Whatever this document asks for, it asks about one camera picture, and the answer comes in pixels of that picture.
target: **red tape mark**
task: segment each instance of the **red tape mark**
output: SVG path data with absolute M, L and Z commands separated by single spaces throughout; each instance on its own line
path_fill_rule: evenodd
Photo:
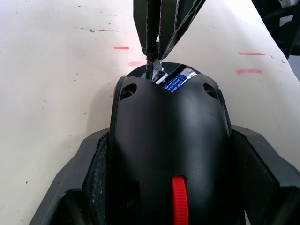
M 239 52 L 240 55 L 266 55 L 264 53 L 242 53 L 242 52 Z
M 244 73 L 255 73 L 255 74 L 262 74 L 263 71 L 260 69 L 237 69 L 236 72 L 238 75 L 242 75 Z
M 129 49 L 129 47 L 121 47 L 121 46 L 115 46 L 114 49 Z

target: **blue label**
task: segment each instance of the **blue label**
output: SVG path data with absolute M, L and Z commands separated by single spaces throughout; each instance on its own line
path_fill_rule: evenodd
M 181 85 L 183 85 L 184 82 L 187 81 L 187 79 L 188 78 L 186 76 L 178 74 L 176 77 L 174 77 L 172 80 L 170 80 L 169 83 L 164 88 L 169 90 L 170 92 L 174 92 Z

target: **white surface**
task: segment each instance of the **white surface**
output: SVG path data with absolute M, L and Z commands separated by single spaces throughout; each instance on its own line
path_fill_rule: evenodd
M 132 61 L 145 63 L 132 0 L 0 0 L 0 225 L 28 224 L 81 141 L 109 126 Z M 166 61 L 213 78 L 232 124 L 300 169 L 300 84 L 250 0 L 207 0 Z

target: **red adjustment dial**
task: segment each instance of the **red adjustment dial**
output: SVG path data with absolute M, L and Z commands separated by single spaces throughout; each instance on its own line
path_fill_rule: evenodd
M 188 225 L 188 196 L 182 176 L 172 177 L 174 225 Z

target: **black foam padding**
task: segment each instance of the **black foam padding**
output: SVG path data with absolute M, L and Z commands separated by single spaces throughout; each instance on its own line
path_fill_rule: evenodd
M 243 206 L 251 225 L 261 225 L 279 183 L 244 135 L 233 130 L 232 138 Z
M 99 225 L 106 225 L 105 220 L 105 175 L 108 133 L 99 141 L 95 156 L 90 164 L 83 191 L 94 211 Z

